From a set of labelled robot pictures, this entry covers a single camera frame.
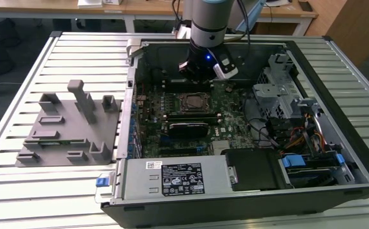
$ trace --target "warning label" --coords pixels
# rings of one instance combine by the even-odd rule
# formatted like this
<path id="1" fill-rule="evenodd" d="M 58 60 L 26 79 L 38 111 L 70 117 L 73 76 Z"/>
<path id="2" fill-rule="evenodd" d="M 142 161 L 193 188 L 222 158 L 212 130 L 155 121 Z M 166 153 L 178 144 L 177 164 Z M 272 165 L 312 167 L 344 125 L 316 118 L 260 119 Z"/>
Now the warning label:
<path id="1" fill-rule="evenodd" d="M 162 187 L 166 197 L 204 194 L 202 164 L 162 165 Z"/>

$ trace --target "desk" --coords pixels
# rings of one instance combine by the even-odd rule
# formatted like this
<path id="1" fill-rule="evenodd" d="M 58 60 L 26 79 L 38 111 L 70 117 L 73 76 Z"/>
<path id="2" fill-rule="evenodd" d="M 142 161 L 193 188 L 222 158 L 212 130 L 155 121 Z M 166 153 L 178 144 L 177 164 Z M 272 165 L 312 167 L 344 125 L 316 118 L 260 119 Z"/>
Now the desk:
<path id="1" fill-rule="evenodd" d="M 78 0 L 0 0 L 0 17 L 123 19 L 127 32 L 135 32 L 134 20 L 174 20 L 170 0 L 125 0 L 122 5 L 78 9 Z M 293 35 L 305 35 L 316 12 L 301 10 L 297 0 L 288 6 L 265 8 L 258 22 L 297 23 Z"/>
<path id="2" fill-rule="evenodd" d="M 123 99 L 129 72 L 126 44 L 131 38 L 173 39 L 171 34 L 70 33 L 50 37 L 0 121 L 0 229 L 122 229 L 94 201 L 95 179 L 107 166 L 16 168 L 16 155 L 31 131 L 42 93 L 67 92 L 71 79 L 85 81 L 93 99 Z M 252 36 L 253 40 L 294 40 L 357 132 L 369 146 L 369 82 L 333 42 L 320 37 Z M 309 85 L 301 82 L 309 95 Z M 324 213 L 182 225 L 182 229 L 369 228 L 369 199 L 350 201 Z"/>

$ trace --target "aluminum extrusion table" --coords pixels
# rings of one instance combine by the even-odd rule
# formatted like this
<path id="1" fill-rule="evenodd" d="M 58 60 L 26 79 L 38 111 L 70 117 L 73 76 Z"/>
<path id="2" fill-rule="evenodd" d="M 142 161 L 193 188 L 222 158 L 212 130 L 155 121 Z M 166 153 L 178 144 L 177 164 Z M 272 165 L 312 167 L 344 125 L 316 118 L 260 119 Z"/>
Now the aluminum extrusion table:
<path id="1" fill-rule="evenodd" d="M 95 179 L 114 165 L 16 168 L 16 154 L 31 130 L 43 92 L 67 92 L 70 79 L 85 81 L 94 99 L 123 99 L 130 38 L 173 38 L 171 34 L 71 33 L 50 37 L 0 122 L 0 229 L 117 229 L 94 201 Z M 253 36 L 277 40 L 284 36 Z M 320 78 L 369 146 L 369 82 L 333 42 L 320 37 L 286 37 L 297 42 Z M 309 86 L 302 82 L 310 95 Z M 324 213 L 177 226 L 174 228 L 369 228 L 369 199 L 350 201 Z"/>

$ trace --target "blue drive latch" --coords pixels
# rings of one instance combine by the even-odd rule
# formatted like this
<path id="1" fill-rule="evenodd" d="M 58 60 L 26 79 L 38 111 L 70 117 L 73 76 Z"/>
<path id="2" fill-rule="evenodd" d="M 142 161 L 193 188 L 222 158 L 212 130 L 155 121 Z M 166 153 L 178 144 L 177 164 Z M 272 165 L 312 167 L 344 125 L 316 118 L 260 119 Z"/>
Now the blue drive latch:
<path id="1" fill-rule="evenodd" d="M 109 177 L 98 177 L 97 178 L 97 187 L 107 187 L 110 186 L 110 178 Z"/>
<path id="2" fill-rule="evenodd" d="M 285 168 L 294 166 L 305 166 L 305 160 L 301 155 L 288 155 L 282 158 Z"/>

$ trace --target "gray carpet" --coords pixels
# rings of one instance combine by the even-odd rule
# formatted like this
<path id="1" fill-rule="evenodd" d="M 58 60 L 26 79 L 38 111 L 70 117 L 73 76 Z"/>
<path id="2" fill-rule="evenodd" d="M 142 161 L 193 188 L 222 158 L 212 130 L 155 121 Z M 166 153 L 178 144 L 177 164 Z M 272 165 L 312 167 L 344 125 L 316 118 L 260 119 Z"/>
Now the gray carpet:
<path id="1" fill-rule="evenodd" d="M 50 19 L 42 20 L 42 26 L 38 26 L 40 20 L 14 19 L 14 21 L 23 42 L 16 47 L 7 49 L 10 56 L 16 63 L 16 68 L 7 74 L 0 75 L 0 83 L 23 82 L 44 46 L 48 35 L 54 30 L 53 20 Z M 171 32 L 173 25 L 173 21 L 135 21 L 137 32 Z M 75 22 L 73 22 L 73 31 L 85 31 L 77 28 Z M 102 20 L 102 31 L 126 32 L 125 22 L 122 20 L 114 22 L 111 22 L 111 20 Z M 369 59 L 365 61 L 360 70 L 369 79 Z M 20 85 L 16 84 L 0 84 L 0 119 L 19 87 Z"/>

